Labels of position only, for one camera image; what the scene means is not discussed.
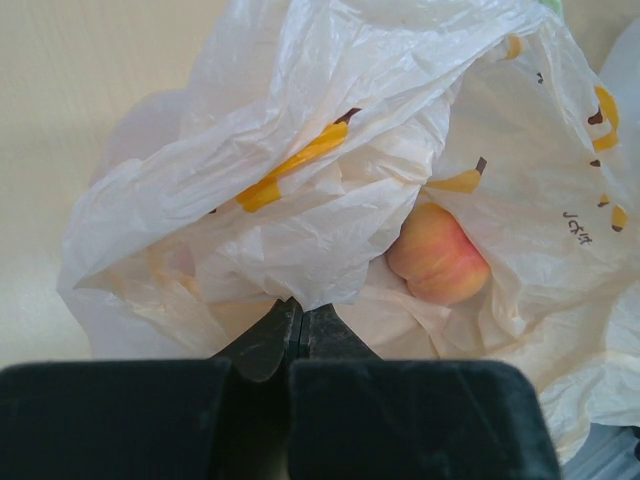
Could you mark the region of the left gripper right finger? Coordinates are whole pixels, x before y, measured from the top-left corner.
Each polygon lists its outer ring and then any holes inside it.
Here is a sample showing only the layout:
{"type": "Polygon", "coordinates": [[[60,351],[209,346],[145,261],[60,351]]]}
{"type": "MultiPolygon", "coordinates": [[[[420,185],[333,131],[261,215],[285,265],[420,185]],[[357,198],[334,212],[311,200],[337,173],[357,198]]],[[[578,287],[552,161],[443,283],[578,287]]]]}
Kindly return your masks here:
{"type": "Polygon", "coordinates": [[[498,361],[382,360],[331,306],[289,370],[293,479],[557,479],[531,383],[498,361]]]}

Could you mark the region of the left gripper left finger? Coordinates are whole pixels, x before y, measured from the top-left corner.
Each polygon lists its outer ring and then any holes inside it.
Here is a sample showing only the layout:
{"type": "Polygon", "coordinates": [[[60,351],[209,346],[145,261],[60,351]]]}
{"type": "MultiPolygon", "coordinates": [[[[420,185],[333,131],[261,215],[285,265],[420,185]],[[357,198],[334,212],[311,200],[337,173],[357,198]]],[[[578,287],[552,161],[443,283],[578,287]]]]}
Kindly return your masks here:
{"type": "Polygon", "coordinates": [[[296,301],[208,359],[1,372],[5,479],[282,479],[296,301]]]}

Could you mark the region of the white banana-print plastic bag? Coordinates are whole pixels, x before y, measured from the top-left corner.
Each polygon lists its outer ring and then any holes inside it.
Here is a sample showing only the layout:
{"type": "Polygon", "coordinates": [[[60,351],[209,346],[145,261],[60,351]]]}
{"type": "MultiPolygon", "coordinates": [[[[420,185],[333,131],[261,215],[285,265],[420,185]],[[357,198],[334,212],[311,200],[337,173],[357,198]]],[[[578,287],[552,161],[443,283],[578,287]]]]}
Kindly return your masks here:
{"type": "Polygon", "coordinates": [[[638,44],[595,73],[536,1],[232,1],[188,85],[113,130],[59,293],[105,359],[332,304],[382,357],[515,365],[567,461],[639,422],[638,44]],[[388,265],[424,203],[490,267],[465,301],[388,265]]]}

